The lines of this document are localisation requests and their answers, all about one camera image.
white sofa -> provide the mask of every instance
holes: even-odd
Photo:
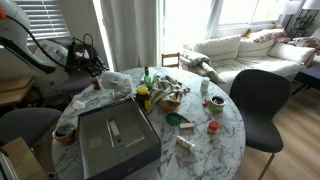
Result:
[[[312,61],[315,49],[295,47],[271,39],[257,43],[240,35],[209,39],[184,45],[180,65],[207,76],[229,94],[235,76],[244,69],[261,69],[287,77],[305,69]]]

chair backrest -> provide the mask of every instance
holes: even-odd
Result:
[[[165,59],[169,59],[172,60],[172,58],[174,58],[174,63],[166,63]],[[173,54],[162,54],[161,55],[161,59],[162,59],[162,67],[177,67],[179,68],[179,61],[180,61],[180,53],[173,53]]]
[[[241,71],[235,78],[230,97],[240,112],[272,117],[291,96],[292,85],[283,76],[258,69]]]

table leg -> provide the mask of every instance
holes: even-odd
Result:
[[[296,93],[298,93],[299,91],[301,91],[303,88],[305,88],[305,87],[307,87],[307,85],[305,85],[305,84],[303,84],[303,85],[301,85],[300,87],[298,87],[297,89],[295,89],[292,93],[291,93],[291,95],[293,96],[293,95],[295,95]]]

mug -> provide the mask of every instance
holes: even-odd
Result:
[[[224,105],[226,102],[220,96],[213,96],[208,104],[208,108],[212,113],[222,112]]]

black chair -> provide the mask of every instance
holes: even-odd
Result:
[[[60,116],[61,111],[50,108],[22,108],[4,114],[0,118],[0,147],[18,137],[32,147]]]
[[[257,69],[241,71],[231,86],[230,97],[243,118],[246,145],[272,153],[259,179],[267,171],[275,153],[283,149],[273,117],[286,104],[291,90],[291,83],[285,77]]]

